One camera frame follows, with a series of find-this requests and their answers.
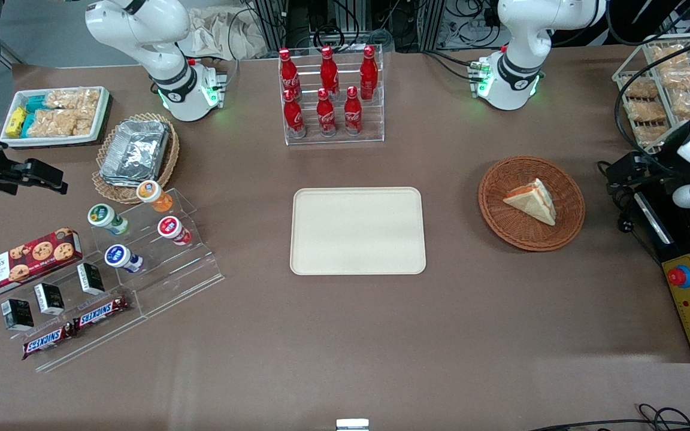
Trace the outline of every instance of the white cloth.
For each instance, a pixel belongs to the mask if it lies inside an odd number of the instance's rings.
[[[258,17],[254,11],[243,11],[249,5],[209,6],[193,8],[188,11],[193,33],[192,50],[196,55],[214,55],[225,60],[246,60],[268,52],[268,46],[258,27]],[[241,12],[230,28],[233,17]]]

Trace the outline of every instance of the red button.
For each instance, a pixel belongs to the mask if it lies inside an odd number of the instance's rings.
[[[683,286],[686,282],[685,272],[681,268],[673,268],[667,272],[667,279],[675,286]]]

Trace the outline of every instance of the bottle cap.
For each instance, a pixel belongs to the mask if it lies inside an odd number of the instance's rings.
[[[116,212],[113,211],[112,207],[106,204],[94,205],[87,213],[87,221],[92,224],[92,226],[98,226],[99,228],[108,226],[115,217]]]
[[[175,238],[180,235],[181,230],[183,230],[183,224],[180,223],[177,217],[172,217],[168,215],[159,221],[159,235],[164,238]]]
[[[150,204],[161,197],[161,186],[153,180],[146,180],[137,186],[137,199]]]
[[[109,266],[121,268],[129,262],[132,252],[121,244],[114,244],[106,250],[105,261]]]

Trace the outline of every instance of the wicker basket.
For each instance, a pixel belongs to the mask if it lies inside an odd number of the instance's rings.
[[[502,202],[504,195],[539,178],[553,196],[555,226]],[[529,251],[553,251],[567,245],[582,229],[585,204],[577,183],[552,162],[531,156],[501,159],[488,169],[479,186],[479,205],[488,226],[500,238]]]
[[[167,118],[162,117],[159,114],[137,114],[132,115],[132,117],[128,118],[128,120],[158,120],[170,127],[170,138],[167,141],[167,153],[164,155],[161,175],[159,175],[159,179],[157,180],[159,185],[161,185],[161,188],[164,189],[164,185],[170,180],[170,177],[172,177],[172,172],[175,170],[175,163],[177,163],[177,155],[180,152],[180,139],[177,137],[175,127],[169,120],[167,120]],[[98,158],[96,158],[98,161],[98,168],[103,166],[103,161],[108,153],[108,147],[113,141],[114,136],[116,136],[116,128],[113,128],[113,130],[108,133],[108,136],[106,136],[101,149],[98,151]],[[92,174],[92,182],[95,185],[95,189],[103,197],[127,205],[140,203],[140,199],[137,199],[136,189],[134,187],[118,187],[107,184],[101,178],[101,173],[99,171]]]

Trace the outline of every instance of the table surface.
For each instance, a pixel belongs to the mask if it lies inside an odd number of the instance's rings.
[[[386,141],[347,150],[286,147],[276,62],[242,63],[225,109],[175,122],[170,183],[199,208],[227,279],[49,374],[19,360],[0,316],[0,430],[331,429],[367,417],[378,431],[497,431],[635,417],[643,402],[690,415],[690,353],[662,273],[616,230],[594,164],[628,150],[610,77],[629,52],[553,50],[515,112],[472,99],[427,57],[394,54]],[[75,85],[110,90],[112,125],[167,114],[139,66],[16,68],[19,89]],[[90,235],[96,150],[11,153],[63,169],[69,193],[0,194],[0,252],[60,226]],[[516,154],[552,159],[582,189],[586,221],[567,247],[520,251],[483,221],[479,180]],[[293,195],[342,186],[419,189],[425,272],[291,272]]]

